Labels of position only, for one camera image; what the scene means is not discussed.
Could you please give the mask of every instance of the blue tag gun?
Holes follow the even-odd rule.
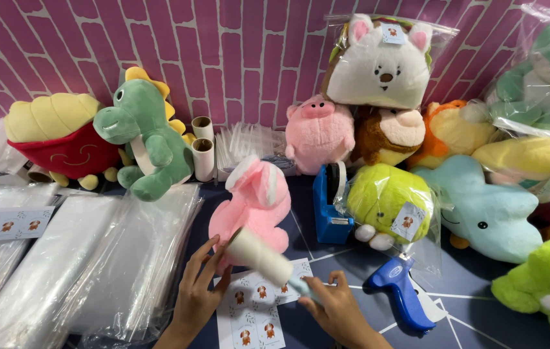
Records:
[[[368,283],[373,289],[391,288],[404,322],[415,330],[428,333],[436,324],[427,318],[408,278],[413,263],[410,255],[402,253],[374,272]]]

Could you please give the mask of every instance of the person's right hand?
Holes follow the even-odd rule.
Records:
[[[337,286],[325,286],[318,278],[305,278],[324,307],[308,297],[301,297],[298,302],[307,308],[323,330],[350,349],[393,349],[365,320],[344,272],[332,271],[329,285],[335,280]]]

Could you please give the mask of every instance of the cardboard tube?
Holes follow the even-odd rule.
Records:
[[[193,133],[197,138],[206,138],[215,141],[215,131],[212,128],[212,120],[208,116],[198,116],[191,122]]]
[[[290,260],[273,251],[247,228],[240,228],[232,235],[226,253],[262,274],[275,286],[283,286],[292,276],[294,266]]]
[[[215,144],[206,138],[193,141],[193,165],[195,178],[200,182],[208,182],[215,173]]]
[[[48,170],[38,166],[37,164],[32,165],[32,167],[27,171],[27,177],[34,182],[39,183],[51,183],[53,178],[48,173]]]

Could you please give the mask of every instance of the lint roller refill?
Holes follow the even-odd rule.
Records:
[[[321,304],[307,282],[292,275],[294,269],[292,262],[273,251],[249,229],[239,228],[232,235],[226,253],[262,274],[273,285],[281,287],[287,283],[302,296],[310,297],[316,303]]]

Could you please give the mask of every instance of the person's left hand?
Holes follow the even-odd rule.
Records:
[[[208,255],[208,251],[218,241],[219,235],[215,235],[203,244],[187,262],[179,285],[174,319],[154,349],[186,348],[221,303],[225,291],[230,285],[232,266],[225,269],[219,283],[212,291],[209,291],[210,280],[215,275],[215,270],[226,250],[226,246],[221,246],[214,256]],[[202,263],[206,265],[199,273]]]

